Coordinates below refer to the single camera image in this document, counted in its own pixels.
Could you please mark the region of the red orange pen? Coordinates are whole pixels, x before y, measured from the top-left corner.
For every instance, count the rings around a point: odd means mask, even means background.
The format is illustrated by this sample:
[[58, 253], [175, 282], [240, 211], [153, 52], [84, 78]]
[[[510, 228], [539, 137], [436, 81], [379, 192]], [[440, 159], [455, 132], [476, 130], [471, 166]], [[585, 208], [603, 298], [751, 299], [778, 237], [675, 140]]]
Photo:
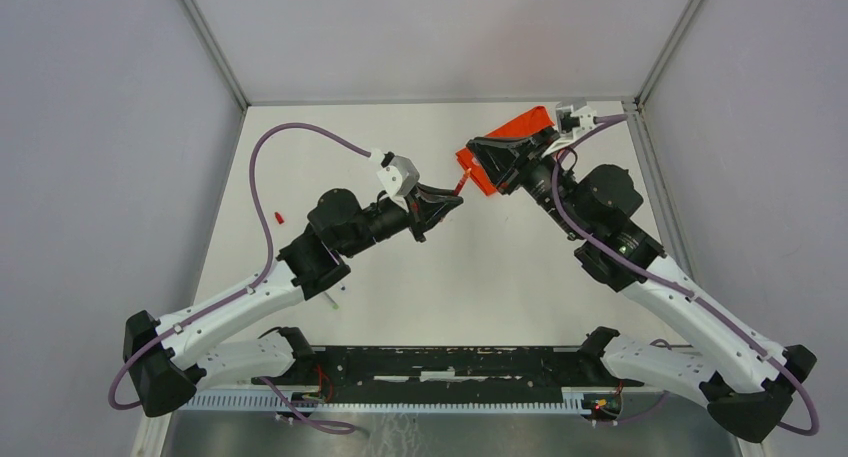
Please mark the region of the red orange pen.
[[460, 177], [460, 179], [459, 179], [459, 181], [458, 181], [457, 185], [456, 185], [456, 186], [455, 186], [455, 188], [454, 188], [454, 194], [455, 194], [456, 196], [460, 196], [460, 195], [461, 195], [461, 192], [462, 192], [462, 190], [464, 189], [464, 187], [466, 186], [466, 184], [467, 184], [468, 180], [470, 179], [471, 174], [472, 174], [472, 169], [471, 169], [471, 168], [468, 168], [468, 169], [465, 169], [465, 170], [464, 170], [464, 172], [463, 172], [462, 176]]

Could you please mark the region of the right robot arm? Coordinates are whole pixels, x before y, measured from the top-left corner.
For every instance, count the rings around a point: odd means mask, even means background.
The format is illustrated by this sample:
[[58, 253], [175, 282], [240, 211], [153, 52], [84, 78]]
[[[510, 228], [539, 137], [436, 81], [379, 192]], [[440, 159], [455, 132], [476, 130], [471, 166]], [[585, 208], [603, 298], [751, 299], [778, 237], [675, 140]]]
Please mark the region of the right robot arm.
[[680, 354], [600, 327], [582, 344], [580, 377], [638, 381], [702, 406], [733, 436], [760, 443], [785, 427], [795, 397], [812, 400], [804, 382], [816, 356], [783, 346], [744, 324], [698, 286], [633, 215], [642, 205], [629, 172], [601, 164], [582, 178], [563, 168], [545, 128], [518, 139], [477, 137], [467, 149], [496, 190], [526, 191], [572, 239], [575, 257], [596, 282], [641, 305], [692, 347]]

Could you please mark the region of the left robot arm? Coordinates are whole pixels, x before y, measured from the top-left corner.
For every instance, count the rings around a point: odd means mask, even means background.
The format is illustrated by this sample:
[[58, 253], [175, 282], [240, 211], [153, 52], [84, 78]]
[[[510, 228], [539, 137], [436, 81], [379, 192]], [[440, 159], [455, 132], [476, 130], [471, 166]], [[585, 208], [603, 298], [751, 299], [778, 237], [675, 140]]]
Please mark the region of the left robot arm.
[[353, 192], [325, 192], [304, 231], [270, 254], [253, 276], [199, 305], [155, 317], [140, 311], [125, 324], [124, 362], [148, 417], [171, 413], [197, 392], [241, 379], [283, 377], [306, 382], [313, 356], [294, 347], [292, 331], [257, 341], [230, 337], [262, 318], [329, 290], [351, 269], [347, 259], [403, 231], [418, 242], [463, 198], [416, 184], [399, 205], [385, 196], [363, 207]]

